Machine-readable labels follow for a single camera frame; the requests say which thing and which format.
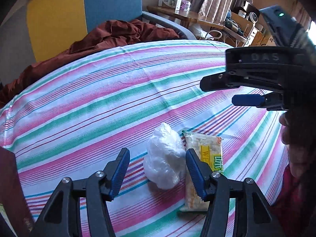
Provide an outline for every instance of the striped tablecloth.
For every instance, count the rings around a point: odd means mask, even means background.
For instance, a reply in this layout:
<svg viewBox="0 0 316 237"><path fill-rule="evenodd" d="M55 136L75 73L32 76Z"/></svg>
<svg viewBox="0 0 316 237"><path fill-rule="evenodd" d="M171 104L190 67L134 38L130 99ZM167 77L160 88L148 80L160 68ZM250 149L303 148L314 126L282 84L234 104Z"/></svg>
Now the striped tablecloth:
<svg viewBox="0 0 316 237"><path fill-rule="evenodd" d="M50 73L1 109L0 145L16 155L34 218L63 177L86 178L127 147L129 168L118 197L108 202L116 235L199 236L204 215L179 212L184 180L160 191L144 175L146 141L161 122L179 133L221 136L225 175L255 179L273 202L287 164L280 113L231 104L234 94L257 89L199 89L203 76L224 71L227 48L184 40L117 47ZM233 215L231 203L227 236ZM81 216L89 236L85 199Z"/></svg>

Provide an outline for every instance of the crumpled plastic bag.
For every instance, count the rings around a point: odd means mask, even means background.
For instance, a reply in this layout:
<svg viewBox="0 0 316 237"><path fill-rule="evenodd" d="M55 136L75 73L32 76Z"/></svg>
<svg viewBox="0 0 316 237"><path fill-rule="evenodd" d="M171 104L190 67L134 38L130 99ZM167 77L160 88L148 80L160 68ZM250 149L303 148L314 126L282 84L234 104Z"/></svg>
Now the crumpled plastic bag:
<svg viewBox="0 0 316 237"><path fill-rule="evenodd" d="M160 189L173 188L184 175L185 149L178 133L166 123L156 127L147 143L146 177Z"/></svg>

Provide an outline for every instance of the snack packet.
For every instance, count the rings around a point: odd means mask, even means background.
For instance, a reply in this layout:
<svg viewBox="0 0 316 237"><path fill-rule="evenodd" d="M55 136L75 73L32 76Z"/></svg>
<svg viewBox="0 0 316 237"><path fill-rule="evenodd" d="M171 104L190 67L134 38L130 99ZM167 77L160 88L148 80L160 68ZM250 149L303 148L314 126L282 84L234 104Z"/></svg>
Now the snack packet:
<svg viewBox="0 0 316 237"><path fill-rule="evenodd" d="M194 149L201 161L206 162L213 171L223 172L222 139L217 136L182 131L186 141L186 149ZM207 211L209 202L204 202L197 195L190 173L185 172L185 199L180 211Z"/></svg>

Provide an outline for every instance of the chair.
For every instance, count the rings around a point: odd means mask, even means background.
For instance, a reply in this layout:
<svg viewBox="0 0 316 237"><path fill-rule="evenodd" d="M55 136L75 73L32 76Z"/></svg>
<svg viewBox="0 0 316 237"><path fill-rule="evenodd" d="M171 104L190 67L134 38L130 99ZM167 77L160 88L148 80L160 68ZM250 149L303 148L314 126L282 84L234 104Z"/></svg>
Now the chair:
<svg viewBox="0 0 316 237"><path fill-rule="evenodd" d="M104 21L143 18L195 40L186 28L142 11L142 0L31 0L0 27L1 80L11 82L27 65L56 56Z"/></svg>

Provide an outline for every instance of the human hand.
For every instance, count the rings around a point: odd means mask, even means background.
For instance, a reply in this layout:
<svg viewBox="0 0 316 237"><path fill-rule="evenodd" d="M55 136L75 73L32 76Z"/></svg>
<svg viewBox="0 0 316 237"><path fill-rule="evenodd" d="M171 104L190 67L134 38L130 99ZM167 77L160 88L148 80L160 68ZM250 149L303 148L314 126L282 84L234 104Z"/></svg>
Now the human hand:
<svg viewBox="0 0 316 237"><path fill-rule="evenodd" d="M282 142L288 148L291 173L300 178L316 158L316 115L311 108L296 108L282 114L279 122L285 126Z"/></svg>

